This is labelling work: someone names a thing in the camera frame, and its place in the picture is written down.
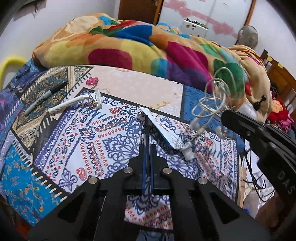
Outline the white ointment tube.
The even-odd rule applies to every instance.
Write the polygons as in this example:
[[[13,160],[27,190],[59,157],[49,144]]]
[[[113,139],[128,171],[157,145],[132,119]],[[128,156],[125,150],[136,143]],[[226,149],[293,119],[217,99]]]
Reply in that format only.
[[[148,108],[139,106],[140,110],[147,115],[152,124],[158,129],[168,144],[175,150],[179,150],[186,161],[194,159],[194,152],[190,142],[184,143],[183,140],[167,127],[156,113],[152,113]]]

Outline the white bottle with black cap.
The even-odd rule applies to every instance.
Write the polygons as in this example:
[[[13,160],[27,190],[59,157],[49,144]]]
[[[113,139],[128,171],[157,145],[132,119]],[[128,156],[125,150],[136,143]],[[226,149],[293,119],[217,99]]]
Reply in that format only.
[[[259,115],[258,111],[260,109],[260,106],[262,102],[266,101],[266,97],[263,95],[260,99],[260,101],[255,102],[254,104],[250,103],[244,103],[240,108],[239,112],[248,116],[249,118],[252,118],[256,121],[259,121]]]

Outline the white disposable razor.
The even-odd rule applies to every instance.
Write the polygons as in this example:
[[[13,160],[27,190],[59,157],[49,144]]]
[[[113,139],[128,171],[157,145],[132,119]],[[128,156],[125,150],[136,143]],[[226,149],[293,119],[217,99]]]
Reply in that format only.
[[[78,97],[74,97],[73,99],[69,99],[68,101],[62,102],[59,105],[48,109],[49,114],[59,113],[60,111],[76,104],[78,102],[83,102],[85,100],[91,100],[91,102],[95,105],[96,109],[102,109],[102,99],[100,89],[95,89],[94,92],[83,94]]]

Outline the wooden chair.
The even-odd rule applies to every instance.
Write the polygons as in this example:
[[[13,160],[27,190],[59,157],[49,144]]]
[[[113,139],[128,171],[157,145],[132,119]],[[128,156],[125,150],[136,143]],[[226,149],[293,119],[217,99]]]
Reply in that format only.
[[[283,65],[274,60],[266,49],[262,52],[261,59],[271,85],[276,88],[278,97],[287,103],[287,108],[292,107],[295,100],[295,78]]]

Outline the grey black marker pen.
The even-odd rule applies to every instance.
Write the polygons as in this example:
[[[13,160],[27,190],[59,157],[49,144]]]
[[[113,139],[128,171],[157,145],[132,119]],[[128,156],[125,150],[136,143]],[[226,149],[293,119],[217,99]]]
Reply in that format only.
[[[64,80],[58,84],[56,84],[54,87],[50,88],[48,91],[46,91],[42,96],[40,96],[36,101],[34,101],[24,112],[24,115],[27,116],[30,114],[38,105],[40,105],[45,99],[62,89],[63,87],[67,86],[68,80]]]

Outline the standing electric fan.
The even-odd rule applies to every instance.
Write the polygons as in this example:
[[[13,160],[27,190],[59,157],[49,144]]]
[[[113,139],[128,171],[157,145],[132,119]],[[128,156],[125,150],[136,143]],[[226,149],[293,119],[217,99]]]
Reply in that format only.
[[[239,30],[236,44],[245,45],[251,49],[255,49],[255,47],[257,46],[257,43],[258,43],[258,32],[255,29],[255,27],[246,25]]]

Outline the colourful fleece blanket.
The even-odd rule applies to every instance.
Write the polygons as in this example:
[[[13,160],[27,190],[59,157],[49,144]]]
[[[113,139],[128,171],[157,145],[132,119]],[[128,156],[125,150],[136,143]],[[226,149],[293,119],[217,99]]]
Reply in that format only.
[[[270,81],[262,59],[245,45],[223,47],[170,26],[117,21],[105,13],[80,16],[37,46],[32,58],[52,68],[106,65],[138,71],[212,93],[210,80],[224,80],[231,102],[259,103],[258,120],[272,111]]]

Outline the white box on bed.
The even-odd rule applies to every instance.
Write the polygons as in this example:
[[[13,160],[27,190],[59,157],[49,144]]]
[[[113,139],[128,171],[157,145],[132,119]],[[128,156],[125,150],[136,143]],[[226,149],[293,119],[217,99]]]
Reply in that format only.
[[[183,34],[205,38],[208,28],[203,23],[199,23],[196,20],[192,21],[189,18],[186,18],[183,20],[182,25],[180,26],[180,31]]]

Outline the brown wooden door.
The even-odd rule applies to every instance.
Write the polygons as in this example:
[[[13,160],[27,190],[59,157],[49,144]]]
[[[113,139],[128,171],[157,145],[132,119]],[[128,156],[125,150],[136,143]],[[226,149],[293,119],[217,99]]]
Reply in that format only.
[[[135,20],[156,25],[161,14],[163,0],[122,0],[118,20]]]

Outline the white wardrobe with pink hearts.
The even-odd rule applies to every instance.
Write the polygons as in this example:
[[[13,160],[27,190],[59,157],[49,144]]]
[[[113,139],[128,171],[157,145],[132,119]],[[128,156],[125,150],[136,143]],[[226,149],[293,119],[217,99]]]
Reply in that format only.
[[[160,23],[181,29],[185,19],[207,26],[205,35],[225,47],[236,44],[239,30],[247,22],[255,1],[164,1]]]

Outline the yellow foam tube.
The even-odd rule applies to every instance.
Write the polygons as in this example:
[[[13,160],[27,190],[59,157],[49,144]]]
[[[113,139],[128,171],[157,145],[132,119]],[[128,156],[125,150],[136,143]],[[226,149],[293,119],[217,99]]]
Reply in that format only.
[[[18,56],[10,56],[5,58],[1,63],[0,78],[1,78],[1,90],[4,86],[4,80],[10,70],[18,72],[25,64],[27,59]]]

